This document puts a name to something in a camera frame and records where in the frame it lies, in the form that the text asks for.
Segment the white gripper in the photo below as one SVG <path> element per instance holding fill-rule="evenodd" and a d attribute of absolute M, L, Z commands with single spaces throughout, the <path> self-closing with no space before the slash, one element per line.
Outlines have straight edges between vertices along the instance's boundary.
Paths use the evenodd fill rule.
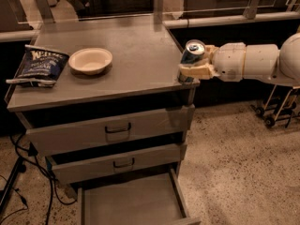
<path fill-rule="evenodd" d="M 200 80 L 209 80 L 217 76 L 224 82 L 240 82 L 243 78 L 245 52 L 246 44 L 243 42 L 227 43 L 219 48 L 206 45 L 203 58 L 212 60 L 213 65 L 179 65 L 179 70 L 187 77 Z"/>

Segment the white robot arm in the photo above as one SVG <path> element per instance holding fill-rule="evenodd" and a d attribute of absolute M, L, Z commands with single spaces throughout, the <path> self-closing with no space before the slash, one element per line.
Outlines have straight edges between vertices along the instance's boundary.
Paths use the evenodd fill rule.
<path fill-rule="evenodd" d="M 179 63 L 178 81 L 218 78 L 224 82 L 257 80 L 284 86 L 300 81 L 300 34 L 276 44 L 226 43 L 220 47 L 192 39 L 187 42 Z"/>

